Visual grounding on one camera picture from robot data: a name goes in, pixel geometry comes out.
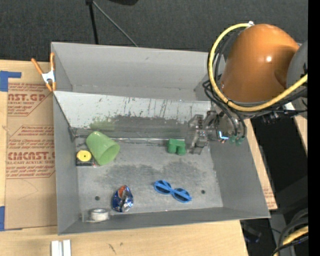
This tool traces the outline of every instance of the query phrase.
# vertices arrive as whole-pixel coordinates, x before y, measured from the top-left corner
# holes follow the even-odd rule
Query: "yellow tape measure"
[[[87,150],[80,150],[77,154],[76,157],[82,161],[82,162],[88,162],[90,161],[92,155],[89,151]]]

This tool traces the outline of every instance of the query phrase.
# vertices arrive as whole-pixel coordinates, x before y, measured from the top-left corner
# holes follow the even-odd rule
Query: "roll of tape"
[[[92,222],[103,222],[109,219],[109,211],[105,208],[96,208],[90,211]]]

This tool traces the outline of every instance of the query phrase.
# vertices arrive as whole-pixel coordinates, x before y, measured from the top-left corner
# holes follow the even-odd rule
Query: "wooden table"
[[[30,61],[0,60],[0,71],[31,69]],[[9,83],[16,81],[10,78]],[[7,92],[0,91],[0,206],[5,205],[5,170],[7,145]],[[250,120],[246,120],[248,141],[269,209],[276,209],[265,165]],[[2,255],[50,255],[50,242],[71,239],[73,256],[107,255],[215,255],[248,256],[242,228],[238,220],[119,230],[74,235],[57,235],[56,226],[23,228],[0,232]]]

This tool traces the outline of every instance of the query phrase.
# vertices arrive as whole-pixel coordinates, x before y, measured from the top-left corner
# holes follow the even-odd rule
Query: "green plastic cup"
[[[99,131],[92,132],[85,143],[100,166],[114,160],[120,150],[119,144]]]

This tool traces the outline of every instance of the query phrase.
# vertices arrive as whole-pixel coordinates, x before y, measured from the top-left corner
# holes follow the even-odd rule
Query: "bin floor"
[[[83,138],[75,140],[76,150],[85,149]],[[122,185],[133,195],[133,207],[125,214],[222,207],[220,188],[209,147],[200,155],[167,153],[161,144],[118,142],[116,159],[103,166],[79,166],[78,193],[81,211],[111,209],[112,196]],[[181,203],[172,195],[155,191],[157,180],[166,180],[173,189],[183,188],[192,200]],[[111,210],[111,215],[123,214]]]

